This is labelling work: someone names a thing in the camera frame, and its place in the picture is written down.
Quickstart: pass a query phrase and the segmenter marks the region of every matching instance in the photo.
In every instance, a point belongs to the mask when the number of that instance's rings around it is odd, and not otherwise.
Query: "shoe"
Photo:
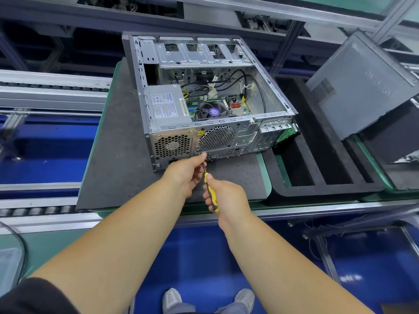
[[[248,313],[250,314],[255,304],[255,294],[252,292],[252,290],[244,288],[243,290],[238,291],[238,293],[234,297],[234,301],[238,303],[243,303],[246,306]]]
[[[171,288],[163,295],[163,314],[167,314],[169,310],[178,303],[182,303],[180,293]]]

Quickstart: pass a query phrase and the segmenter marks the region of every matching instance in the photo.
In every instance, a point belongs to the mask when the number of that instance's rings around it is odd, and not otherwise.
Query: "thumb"
[[[198,167],[199,165],[201,165],[202,163],[204,163],[205,159],[207,158],[207,153],[203,152],[200,155],[196,156],[196,157],[191,157],[189,159],[189,161],[191,161],[192,165],[194,167]]]
[[[223,188],[222,182],[213,178],[211,174],[207,175],[207,183],[215,191],[221,190]]]

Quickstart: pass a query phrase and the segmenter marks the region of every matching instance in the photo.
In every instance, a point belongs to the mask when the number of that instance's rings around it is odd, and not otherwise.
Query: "screwdriver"
[[[218,209],[218,205],[217,205],[217,194],[215,193],[215,190],[213,190],[211,188],[211,186],[208,185],[208,182],[207,182],[208,172],[207,172],[207,168],[205,167],[205,165],[203,163],[202,163],[202,167],[204,168],[204,172],[205,172],[205,174],[204,174],[204,176],[205,176],[204,177],[204,183],[207,185],[207,189],[208,189],[209,195],[211,196],[212,207],[214,208],[214,211],[216,213],[219,213],[220,210]]]

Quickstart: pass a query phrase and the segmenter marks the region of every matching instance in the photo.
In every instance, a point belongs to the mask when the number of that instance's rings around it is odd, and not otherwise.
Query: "person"
[[[186,198],[202,179],[206,154],[171,163],[162,178],[62,250],[0,298],[0,313],[120,314],[143,282]],[[372,313],[250,210],[242,187],[216,180],[218,224],[267,313]],[[204,185],[204,199],[214,212]],[[253,292],[240,291],[217,313],[249,314]],[[175,289],[163,313],[194,312]]]

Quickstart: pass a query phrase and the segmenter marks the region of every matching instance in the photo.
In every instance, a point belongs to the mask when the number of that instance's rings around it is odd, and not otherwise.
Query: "person's left hand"
[[[189,198],[192,195],[192,190],[202,179],[204,173],[202,163],[207,166],[206,158],[207,153],[204,152],[196,157],[173,162],[166,169],[162,179],[179,187],[180,191],[185,194],[185,198]]]

